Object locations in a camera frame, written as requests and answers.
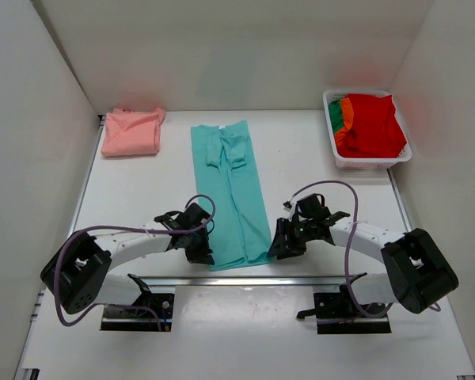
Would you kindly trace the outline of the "teal t-shirt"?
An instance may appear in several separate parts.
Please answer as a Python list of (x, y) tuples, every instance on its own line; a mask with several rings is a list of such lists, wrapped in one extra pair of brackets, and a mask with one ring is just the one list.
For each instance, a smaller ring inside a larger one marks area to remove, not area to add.
[(246, 121), (191, 128), (196, 191), (213, 199), (213, 272), (266, 264), (272, 243)]

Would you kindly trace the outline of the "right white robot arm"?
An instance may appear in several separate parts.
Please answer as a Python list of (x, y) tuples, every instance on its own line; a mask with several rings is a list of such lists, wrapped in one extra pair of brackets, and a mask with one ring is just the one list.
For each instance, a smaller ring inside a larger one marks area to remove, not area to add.
[[(431, 235), (416, 228), (406, 233), (350, 221), (348, 213), (327, 216), (294, 214), (279, 218), (268, 256), (277, 260), (300, 257), (311, 241), (344, 248), (344, 283), (339, 307), (343, 314), (372, 318), (367, 305), (400, 304), (412, 314), (432, 308), (459, 286), (459, 279)], [(351, 275), (351, 252), (385, 267), (378, 275)]]

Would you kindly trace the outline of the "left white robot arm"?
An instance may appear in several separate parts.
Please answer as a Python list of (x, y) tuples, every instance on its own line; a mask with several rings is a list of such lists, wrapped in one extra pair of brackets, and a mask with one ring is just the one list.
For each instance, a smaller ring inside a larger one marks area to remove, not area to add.
[(181, 249), (191, 264), (214, 263), (207, 227), (214, 216), (192, 203), (139, 227), (91, 226), (74, 232), (48, 261), (40, 279), (55, 298), (56, 312), (84, 315), (98, 304), (147, 311), (150, 296), (136, 275), (112, 270), (150, 254)]

